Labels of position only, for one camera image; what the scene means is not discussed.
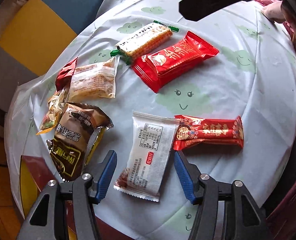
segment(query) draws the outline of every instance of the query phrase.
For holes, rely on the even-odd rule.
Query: snack package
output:
[[[69,102],[87,99],[115,98],[118,60],[113,57],[106,62],[98,62],[77,67],[71,78]]]
[[[185,38],[177,44],[137,58],[132,69],[152,91],[157,93],[171,80],[218,53],[215,47],[188,31]]]
[[[198,143],[235,144],[243,148],[243,127],[241,117],[235,120],[203,119],[187,115],[175,115],[180,126],[173,142],[174,150]]]
[[[135,197],[159,201],[159,188],[179,120],[133,113],[134,138],[127,167],[114,188]]]
[[[54,139],[47,140],[51,158],[63,181],[72,181],[81,175],[103,132],[112,127],[111,119],[99,107],[66,103]],[[94,140],[88,152],[90,137]]]
[[[56,127],[63,114],[64,102],[67,98],[71,77],[75,71],[77,58],[67,63],[56,78],[56,92],[48,100],[48,112],[45,114],[36,135],[47,133]]]
[[[172,31],[179,31],[175,27],[167,27],[160,22],[154,21],[138,31],[134,32],[116,44],[117,50],[111,52],[111,56],[123,54],[135,60],[166,42],[172,35]]]
[[[71,77],[73,76],[77,66],[77,59],[78,57],[67,63],[61,71],[59,71],[55,81],[57,91],[61,91],[65,86],[69,86]]]
[[[49,110],[39,126],[40,131],[36,135],[47,133],[56,127],[63,114],[64,101],[67,98],[68,90],[69,87],[67,86],[61,91],[56,91],[48,100]]]

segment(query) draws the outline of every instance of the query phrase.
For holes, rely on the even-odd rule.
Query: round table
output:
[[[187,239],[196,207],[185,198],[170,156],[160,202],[139,199],[113,189],[113,181],[125,168],[132,147],[132,111],[165,117],[186,114],[202,118],[242,117],[244,148],[199,145],[185,154],[217,181],[242,180],[261,206],[274,189],[287,163],[296,133],[296,57],[283,25],[272,24],[256,2],[239,2],[198,22],[178,12],[180,0],[125,0],[97,18],[64,50],[44,77],[20,86],[7,117],[6,148],[13,174],[21,155],[43,157],[60,180],[45,140],[53,132],[36,136],[54,93],[58,71],[78,56],[78,66],[109,59],[115,44],[153,20],[180,28],[158,51],[181,40],[188,30],[201,36],[220,53],[165,85],[158,94],[120,59],[116,98],[87,101],[99,106],[115,127],[107,131],[86,171],[101,161],[108,150],[118,164],[106,198],[95,206],[96,216],[134,239]],[[180,104],[187,105],[184,110]],[[18,178],[11,178],[19,203]],[[220,238],[223,206],[219,204]]]

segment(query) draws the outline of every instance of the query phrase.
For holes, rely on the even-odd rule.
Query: white snack package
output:
[[[159,188],[179,119],[133,112],[134,138],[127,167],[114,188],[159,202]]]

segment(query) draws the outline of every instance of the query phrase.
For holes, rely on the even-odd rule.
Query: brown snack package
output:
[[[111,119],[99,107],[66,103],[54,139],[47,140],[51,158],[63,181],[72,181],[80,176],[103,132],[112,127]],[[88,142],[93,133],[95,141],[87,153]]]
[[[45,114],[39,126],[39,132],[36,135],[47,133],[55,128],[63,114],[63,103],[67,98],[69,86],[64,87],[61,91],[56,91],[55,94],[48,100],[49,110]]]

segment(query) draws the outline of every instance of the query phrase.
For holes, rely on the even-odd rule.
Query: yellow package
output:
[[[47,133],[55,128],[63,114],[64,102],[68,94],[68,88],[64,87],[61,91],[56,91],[55,94],[48,100],[49,110],[45,114],[40,126],[39,132],[36,135]]]
[[[69,102],[87,99],[115,98],[118,61],[116,57],[106,62],[98,62],[75,68],[71,78]]]

